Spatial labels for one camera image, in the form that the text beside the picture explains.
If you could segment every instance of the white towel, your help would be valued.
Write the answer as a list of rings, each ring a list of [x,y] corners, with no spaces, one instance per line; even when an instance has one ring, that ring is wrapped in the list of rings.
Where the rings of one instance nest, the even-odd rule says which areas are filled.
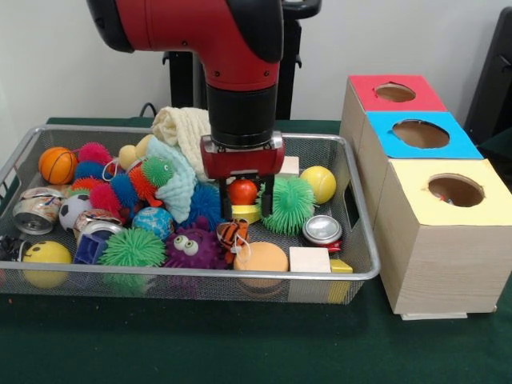
[[[202,164],[201,136],[211,133],[207,110],[197,108],[162,108],[153,121],[153,133],[169,146],[178,145],[192,165],[198,179],[208,181]]]

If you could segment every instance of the green koosh ball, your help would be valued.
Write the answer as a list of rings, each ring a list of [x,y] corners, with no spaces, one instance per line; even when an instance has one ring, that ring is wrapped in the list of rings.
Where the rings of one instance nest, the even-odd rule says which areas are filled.
[[[114,234],[106,244],[98,260],[104,266],[160,266],[166,259],[162,240],[141,228]],[[112,284],[121,295],[137,296],[148,288],[148,276],[144,274],[107,274],[105,282]]]
[[[258,208],[262,208],[262,192]],[[276,178],[274,182],[274,211],[262,218],[263,225],[276,234],[297,235],[314,213],[314,194],[311,185],[300,178]]]

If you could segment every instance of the tin can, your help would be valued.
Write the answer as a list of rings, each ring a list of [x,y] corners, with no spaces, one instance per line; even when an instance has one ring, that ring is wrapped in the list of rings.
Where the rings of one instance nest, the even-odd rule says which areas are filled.
[[[51,188],[32,188],[22,193],[13,208],[14,224],[26,234],[48,234],[58,220],[64,196]]]
[[[327,246],[340,239],[342,226],[331,216],[319,215],[310,218],[302,228],[302,234],[316,246]]]
[[[78,232],[76,234],[77,237],[81,232],[83,232],[86,226],[92,222],[111,222],[117,226],[121,226],[121,220],[114,217],[108,210],[86,210],[78,216],[77,221],[74,224],[74,229]]]
[[[119,226],[118,224],[114,224],[113,222],[104,222],[104,221],[90,222],[80,232],[80,235],[78,236],[78,240],[77,240],[77,246],[80,246],[80,241],[82,240],[82,236],[84,234],[93,234],[95,236],[102,238],[103,240],[108,240],[111,235],[118,234],[122,230],[124,230],[124,228],[122,226]]]

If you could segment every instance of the metal wire basket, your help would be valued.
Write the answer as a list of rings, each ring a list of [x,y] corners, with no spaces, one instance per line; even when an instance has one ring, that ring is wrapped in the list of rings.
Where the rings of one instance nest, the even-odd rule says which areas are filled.
[[[92,126],[46,125],[32,129],[0,170],[0,184],[9,186],[0,205],[0,234],[23,237],[30,242],[55,240],[75,252],[73,235],[60,226],[47,235],[31,236],[20,234],[13,224],[12,209],[20,193],[45,185],[38,172],[39,156],[52,146],[74,149],[90,141],[101,142],[116,154],[121,146],[138,142],[147,133],[147,129]],[[342,250],[331,254],[331,258],[352,266],[353,274],[0,262],[0,275],[3,275],[0,276],[0,292],[348,304],[364,281],[377,276],[380,269],[354,155],[339,136],[284,134],[283,137],[286,155],[299,156],[301,169],[324,166],[334,173],[338,184],[336,194],[315,213],[331,215],[342,224]],[[300,238],[272,234],[260,222],[251,225],[250,236],[252,241],[280,246],[287,255],[291,246],[304,246]],[[37,271],[41,276],[60,274],[66,276],[66,280],[55,288],[37,288],[25,279],[28,270]]]

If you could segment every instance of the green spiky ball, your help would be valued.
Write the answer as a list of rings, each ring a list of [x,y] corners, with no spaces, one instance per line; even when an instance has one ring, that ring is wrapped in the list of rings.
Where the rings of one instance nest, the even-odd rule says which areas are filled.
[[[167,184],[174,175],[172,162],[156,157],[151,157],[144,161],[142,172],[148,181],[157,188]]]
[[[297,235],[314,213],[313,189],[301,178],[276,178],[273,202],[274,212],[262,218],[262,223],[276,234]],[[261,210],[261,193],[257,204]]]
[[[160,266],[166,259],[162,240],[140,228],[114,234],[106,244],[98,260],[104,266]],[[121,295],[137,295],[147,289],[147,276],[140,274],[108,274],[105,282],[113,284]]]

